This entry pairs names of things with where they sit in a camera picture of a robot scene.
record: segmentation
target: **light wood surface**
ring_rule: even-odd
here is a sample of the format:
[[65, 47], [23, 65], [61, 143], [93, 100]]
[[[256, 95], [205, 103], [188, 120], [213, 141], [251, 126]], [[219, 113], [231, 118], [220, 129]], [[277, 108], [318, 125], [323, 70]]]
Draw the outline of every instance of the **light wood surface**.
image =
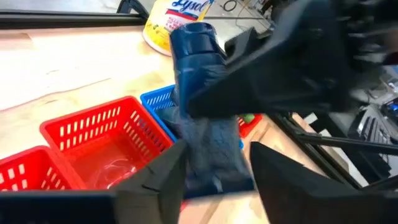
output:
[[[142, 27], [113, 27], [0, 32], [0, 51], [2, 53], [4, 51], [14, 52], [28, 49], [44, 58], [61, 57], [66, 60], [66, 62], [62, 62], [63, 66], [67, 64], [68, 58], [75, 63], [74, 57], [85, 60], [85, 57], [91, 57], [90, 55], [93, 53], [96, 55], [92, 55], [92, 57], [99, 61], [95, 63], [90, 60], [90, 67], [85, 67], [84, 70], [81, 70], [84, 72], [79, 75], [90, 77], [99, 73], [113, 73], [112, 75], [100, 74], [103, 77], [109, 75], [109, 78], [69, 91], [65, 91], [65, 87], [62, 83], [59, 83], [59, 89], [52, 89], [54, 93], [0, 111], [0, 158], [37, 145], [47, 145], [39, 133], [39, 125], [45, 120], [126, 95], [138, 98], [144, 92], [172, 84], [174, 72], [171, 58], [158, 54], [148, 47], [141, 38], [141, 30]], [[104, 51], [95, 50], [93, 44], [91, 44], [91, 47], [84, 47], [84, 41], [94, 39], [92, 35], [96, 35], [97, 39], [103, 40], [103, 42], [107, 41], [107, 46], [111, 43], [119, 47], [115, 50], [110, 48]], [[120, 47], [120, 41], [124, 41], [124, 47]], [[103, 42], [96, 43], [98, 48], [101, 48]], [[49, 50], [49, 48], [59, 45], [67, 47], [60, 47], [59, 52]], [[68, 53], [68, 57], [62, 55], [65, 52]], [[122, 60], [122, 63], [118, 63], [115, 58]], [[15, 65], [23, 66], [23, 62], [15, 63]], [[52, 66], [52, 69], [62, 70], [63, 67], [55, 68]], [[29, 77], [27, 80], [34, 80], [34, 77]], [[68, 85], [68, 83], [73, 83], [74, 80], [64, 78], [63, 82]], [[7, 83], [0, 83], [0, 88], [6, 85]], [[27, 85], [21, 86], [24, 86], [24, 88], [19, 90], [20, 94], [29, 95], [33, 91], [33, 88], [27, 88]], [[14, 96], [3, 95], [2, 98], [4, 97], [12, 99]], [[300, 148], [266, 116], [244, 140], [244, 155], [247, 158], [249, 157], [249, 143], [251, 141], [259, 141], [304, 164], [309, 169], [323, 174]], [[190, 202], [181, 213], [180, 223], [267, 223], [267, 216], [258, 194], [250, 194]]]

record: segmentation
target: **blue basket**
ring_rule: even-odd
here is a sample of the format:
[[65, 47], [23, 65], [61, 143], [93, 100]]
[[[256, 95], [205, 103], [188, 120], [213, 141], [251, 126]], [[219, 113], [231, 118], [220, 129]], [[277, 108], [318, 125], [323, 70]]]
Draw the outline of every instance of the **blue basket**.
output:
[[[155, 113], [157, 109], [164, 109], [174, 106], [175, 103], [171, 100], [171, 92], [174, 88], [174, 85], [170, 85], [167, 87], [160, 88], [158, 90], [150, 91], [144, 93], [140, 96], [142, 101], [142, 105], [144, 108], [152, 115], [152, 117], [156, 120], [156, 122], [162, 127], [162, 129], [169, 135], [170, 139], [173, 142], [177, 141], [177, 138], [170, 131], [170, 129], [166, 126], [166, 124], [161, 120], [161, 118]], [[239, 141], [239, 148], [243, 149], [242, 140]]]

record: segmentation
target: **red basket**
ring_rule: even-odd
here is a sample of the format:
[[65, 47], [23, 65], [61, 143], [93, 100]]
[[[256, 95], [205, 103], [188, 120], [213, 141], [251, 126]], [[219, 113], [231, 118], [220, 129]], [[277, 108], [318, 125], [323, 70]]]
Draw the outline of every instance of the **red basket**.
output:
[[46, 121], [40, 132], [81, 189], [108, 189], [172, 145], [131, 96]]
[[246, 138], [253, 128], [256, 127], [256, 125], [261, 121], [261, 118], [261, 114], [255, 114], [254, 119], [249, 124], [246, 124], [242, 118], [239, 118], [239, 135], [241, 138]]
[[0, 160], [0, 189], [65, 190], [76, 185], [56, 155], [46, 146], [36, 146]]

